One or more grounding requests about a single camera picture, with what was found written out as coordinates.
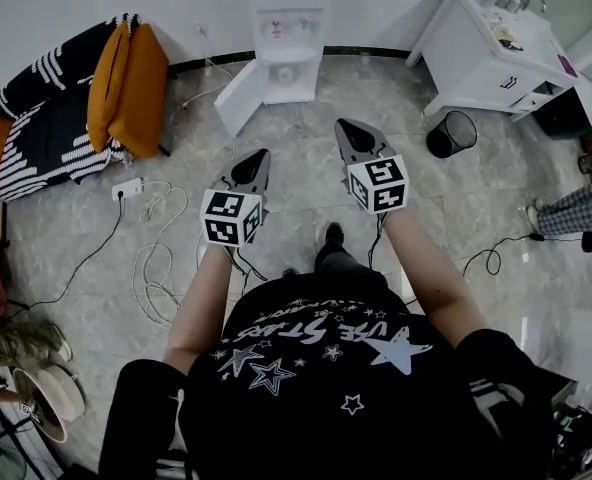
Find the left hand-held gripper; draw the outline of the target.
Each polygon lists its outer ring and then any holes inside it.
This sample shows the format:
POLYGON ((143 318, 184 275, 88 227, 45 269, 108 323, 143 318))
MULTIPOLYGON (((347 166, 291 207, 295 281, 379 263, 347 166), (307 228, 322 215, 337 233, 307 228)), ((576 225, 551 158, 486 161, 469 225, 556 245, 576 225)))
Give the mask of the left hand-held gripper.
POLYGON ((221 170, 220 181, 205 190, 200 221, 208 243, 242 247, 253 242, 267 215, 270 164, 266 148, 242 154, 221 170))

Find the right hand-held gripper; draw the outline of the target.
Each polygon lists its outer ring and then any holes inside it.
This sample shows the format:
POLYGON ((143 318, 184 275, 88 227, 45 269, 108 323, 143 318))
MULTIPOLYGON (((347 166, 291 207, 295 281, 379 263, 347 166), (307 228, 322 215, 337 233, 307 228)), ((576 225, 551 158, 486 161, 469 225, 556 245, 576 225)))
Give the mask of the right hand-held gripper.
POLYGON ((349 118, 338 119, 334 130, 345 162, 343 183, 359 206, 370 215, 404 208, 409 190, 407 169, 384 133, 349 118), (372 159, 357 162, 357 158, 372 159))

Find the white cup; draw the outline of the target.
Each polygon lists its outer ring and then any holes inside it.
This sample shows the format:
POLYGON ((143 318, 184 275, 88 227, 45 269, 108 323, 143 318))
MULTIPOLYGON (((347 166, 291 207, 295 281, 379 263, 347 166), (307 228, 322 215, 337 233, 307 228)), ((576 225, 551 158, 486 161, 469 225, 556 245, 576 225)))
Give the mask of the white cup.
POLYGON ((289 87, 299 78, 299 68, 293 65, 271 66, 269 70, 269 81, 278 87, 289 87))

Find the white water dispenser cabinet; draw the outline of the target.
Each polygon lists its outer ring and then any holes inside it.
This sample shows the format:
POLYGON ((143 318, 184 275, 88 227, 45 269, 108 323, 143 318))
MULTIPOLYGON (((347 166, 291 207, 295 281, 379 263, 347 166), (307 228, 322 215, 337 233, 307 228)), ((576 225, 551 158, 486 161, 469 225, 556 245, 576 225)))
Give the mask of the white water dispenser cabinet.
POLYGON ((333 0, 247 0, 255 58, 266 83, 264 104, 310 102, 316 86, 333 0), (298 80, 289 87, 269 81, 271 66, 299 68, 298 80))

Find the person's right forearm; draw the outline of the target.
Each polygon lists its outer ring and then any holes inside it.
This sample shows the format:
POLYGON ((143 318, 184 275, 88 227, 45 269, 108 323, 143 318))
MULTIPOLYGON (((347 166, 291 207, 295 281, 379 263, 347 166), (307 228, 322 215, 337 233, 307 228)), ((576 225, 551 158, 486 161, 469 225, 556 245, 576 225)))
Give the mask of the person's right forearm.
POLYGON ((385 231, 425 316, 452 346, 487 327, 463 276, 408 209, 389 213, 385 231))

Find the person's left forearm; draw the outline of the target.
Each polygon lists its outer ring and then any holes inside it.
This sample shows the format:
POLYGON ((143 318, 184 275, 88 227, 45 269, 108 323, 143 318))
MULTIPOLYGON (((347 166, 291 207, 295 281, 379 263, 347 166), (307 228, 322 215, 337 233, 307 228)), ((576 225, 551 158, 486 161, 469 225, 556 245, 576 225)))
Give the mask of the person's left forearm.
POLYGON ((163 362, 186 375, 221 338, 232 262, 222 246, 209 245, 173 320, 163 362))

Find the black mesh trash bin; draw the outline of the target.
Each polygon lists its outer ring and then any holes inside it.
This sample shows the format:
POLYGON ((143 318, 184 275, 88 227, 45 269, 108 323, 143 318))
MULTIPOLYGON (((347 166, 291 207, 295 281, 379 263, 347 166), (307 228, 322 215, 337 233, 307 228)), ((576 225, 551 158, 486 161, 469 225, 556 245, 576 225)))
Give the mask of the black mesh trash bin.
POLYGON ((449 111, 428 133, 426 145, 429 152, 446 159, 461 151, 474 147, 478 131, 472 119, 462 111, 449 111))

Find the person's black trousers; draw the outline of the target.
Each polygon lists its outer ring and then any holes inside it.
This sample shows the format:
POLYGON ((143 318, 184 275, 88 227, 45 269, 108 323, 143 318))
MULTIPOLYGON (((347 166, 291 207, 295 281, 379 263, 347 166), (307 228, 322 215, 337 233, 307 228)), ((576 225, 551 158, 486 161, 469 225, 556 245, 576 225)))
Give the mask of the person's black trousers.
POLYGON ((359 263, 345 248, 323 245, 315 258, 314 271, 279 278, 285 285, 298 290, 340 291, 367 293, 389 288, 379 272, 359 263))

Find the white power strip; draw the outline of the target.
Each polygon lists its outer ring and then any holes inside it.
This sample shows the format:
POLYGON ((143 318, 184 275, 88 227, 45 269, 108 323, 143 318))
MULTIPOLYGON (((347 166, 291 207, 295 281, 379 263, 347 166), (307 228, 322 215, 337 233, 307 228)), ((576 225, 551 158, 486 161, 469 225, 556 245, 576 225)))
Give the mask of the white power strip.
POLYGON ((126 182, 114 185, 111 190, 111 196, 114 201, 121 201, 141 194, 143 192, 144 181, 142 177, 137 177, 126 182))

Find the orange sofa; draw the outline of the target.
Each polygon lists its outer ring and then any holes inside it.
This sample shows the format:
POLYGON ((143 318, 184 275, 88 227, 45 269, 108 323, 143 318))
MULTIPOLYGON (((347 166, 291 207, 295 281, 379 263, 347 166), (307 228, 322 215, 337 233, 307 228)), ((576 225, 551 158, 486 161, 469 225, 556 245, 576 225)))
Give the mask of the orange sofa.
POLYGON ((129 40, 121 92, 109 139, 118 140, 128 157, 150 158, 163 152, 160 144, 169 61, 152 27, 140 20, 129 40))

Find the orange cushion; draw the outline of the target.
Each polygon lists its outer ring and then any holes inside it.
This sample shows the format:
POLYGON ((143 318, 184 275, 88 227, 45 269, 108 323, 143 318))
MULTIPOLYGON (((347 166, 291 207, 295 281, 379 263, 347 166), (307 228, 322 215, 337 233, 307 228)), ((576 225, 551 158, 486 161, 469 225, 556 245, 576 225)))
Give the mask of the orange cushion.
POLYGON ((123 21, 107 40, 91 82, 87 131, 93 150, 109 141, 108 127, 116 112, 129 51, 129 28, 123 21))

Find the dark green bin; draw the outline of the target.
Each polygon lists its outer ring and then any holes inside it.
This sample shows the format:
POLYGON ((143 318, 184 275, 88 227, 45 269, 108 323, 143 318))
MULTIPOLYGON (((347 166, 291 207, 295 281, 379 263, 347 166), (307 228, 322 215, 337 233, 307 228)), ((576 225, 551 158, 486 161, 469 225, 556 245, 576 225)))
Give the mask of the dark green bin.
POLYGON ((592 132, 575 88, 546 103, 533 116, 541 130, 553 140, 578 139, 592 132))

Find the black white striped blanket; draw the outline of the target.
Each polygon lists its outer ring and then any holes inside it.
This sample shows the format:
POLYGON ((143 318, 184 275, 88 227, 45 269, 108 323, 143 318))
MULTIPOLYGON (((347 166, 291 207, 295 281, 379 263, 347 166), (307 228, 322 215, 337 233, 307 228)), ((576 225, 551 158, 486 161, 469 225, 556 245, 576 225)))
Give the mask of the black white striped blanket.
POLYGON ((137 14, 101 22, 41 55, 0 89, 0 200, 83 178, 128 157, 116 139, 96 150, 88 100, 106 45, 128 46, 137 14))

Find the person's black printed shirt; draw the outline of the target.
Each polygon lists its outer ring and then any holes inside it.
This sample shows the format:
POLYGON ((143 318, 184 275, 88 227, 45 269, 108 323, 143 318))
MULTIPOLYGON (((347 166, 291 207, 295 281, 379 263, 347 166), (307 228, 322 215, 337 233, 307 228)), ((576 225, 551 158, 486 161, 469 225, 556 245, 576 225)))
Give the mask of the person's black printed shirt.
POLYGON ((259 286, 187 372, 119 374, 102 480, 151 480, 177 438, 199 480, 546 480, 545 373, 506 334, 451 345, 381 281, 259 286))

